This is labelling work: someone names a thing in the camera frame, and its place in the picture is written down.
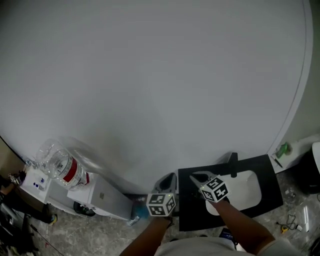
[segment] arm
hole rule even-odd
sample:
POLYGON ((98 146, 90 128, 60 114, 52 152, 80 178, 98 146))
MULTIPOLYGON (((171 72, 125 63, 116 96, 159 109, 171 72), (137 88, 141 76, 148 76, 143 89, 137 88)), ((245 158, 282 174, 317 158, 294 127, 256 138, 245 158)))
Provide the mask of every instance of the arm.
POLYGON ((238 211, 227 201, 222 200, 211 204, 220 214, 237 242, 248 253, 257 255, 264 246, 275 240, 264 226, 238 211))
POLYGON ((169 224, 169 220, 155 217, 120 256, 154 256, 169 224))
POLYGON ((16 185, 13 183, 10 183, 10 185, 7 187, 1 186, 0 192, 4 195, 8 195, 12 190, 15 189, 15 187, 16 185))

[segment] black and white marker cube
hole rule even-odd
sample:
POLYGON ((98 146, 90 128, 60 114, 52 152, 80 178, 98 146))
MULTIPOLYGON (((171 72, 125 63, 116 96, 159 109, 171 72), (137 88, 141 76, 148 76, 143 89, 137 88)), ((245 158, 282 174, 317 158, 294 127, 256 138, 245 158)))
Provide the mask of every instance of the black and white marker cube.
POLYGON ((176 206, 175 194, 148 194, 146 206, 151 216, 169 216, 176 206))
POLYGON ((221 179, 220 175, 203 185, 200 190, 205 200, 215 203, 219 202, 230 194, 226 183, 221 179))

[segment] tiled floor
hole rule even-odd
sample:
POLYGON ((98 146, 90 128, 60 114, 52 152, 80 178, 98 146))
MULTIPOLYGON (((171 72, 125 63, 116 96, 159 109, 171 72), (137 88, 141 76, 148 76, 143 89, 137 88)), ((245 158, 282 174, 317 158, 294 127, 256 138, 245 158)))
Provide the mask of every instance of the tiled floor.
MULTIPOLYGON (((303 195, 295 186, 289 172, 282 172, 277 175, 277 178, 284 205, 255 219, 266 226, 276 238, 288 239, 298 250, 302 251, 303 255, 307 255, 313 241, 320 236, 320 219, 318 219, 320 202, 316 195, 303 195), (309 232, 305 231, 304 212, 306 210, 309 218, 309 232), (285 224, 288 214, 296 216, 294 222, 303 227, 302 232, 289 230, 285 234, 280 233, 280 226, 276 225, 276 222, 285 224)), ((118 256, 148 225, 148 220, 141 220, 129 227, 124 221, 105 216, 96 215, 92 218, 82 218, 56 208, 50 209, 58 214, 58 222, 53 226, 48 226, 34 219, 31 219, 30 222, 64 256, 118 256)), ((176 219, 176 225, 168 229, 163 243, 172 238, 182 239, 199 235, 217 237, 222 230, 222 227, 218 227, 193 232, 179 232, 178 221, 179 219, 176 219)), ((34 244, 39 248, 39 254, 42 256, 59 255, 51 246, 46 245, 46 242, 38 234, 34 236, 34 244)))

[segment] water bottle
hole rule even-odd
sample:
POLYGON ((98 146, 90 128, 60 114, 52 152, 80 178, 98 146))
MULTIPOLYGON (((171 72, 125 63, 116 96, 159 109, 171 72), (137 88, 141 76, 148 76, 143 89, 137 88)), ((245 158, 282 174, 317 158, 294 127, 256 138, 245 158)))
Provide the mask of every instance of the water bottle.
POLYGON ((35 160, 42 172, 67 190, 79 190, 90 182, 82 165, 55 139, 42 144, 35 160))

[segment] white backdrop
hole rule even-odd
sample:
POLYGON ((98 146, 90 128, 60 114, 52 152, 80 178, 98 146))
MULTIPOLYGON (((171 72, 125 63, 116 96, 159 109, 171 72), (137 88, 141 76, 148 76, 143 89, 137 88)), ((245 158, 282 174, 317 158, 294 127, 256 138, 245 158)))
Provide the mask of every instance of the white backdrop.
POLYGON ((1 136, 28 157, 73 137, 129 191, 226 152, 266 154, 302 72, 301 0, 4 5, 1 136))

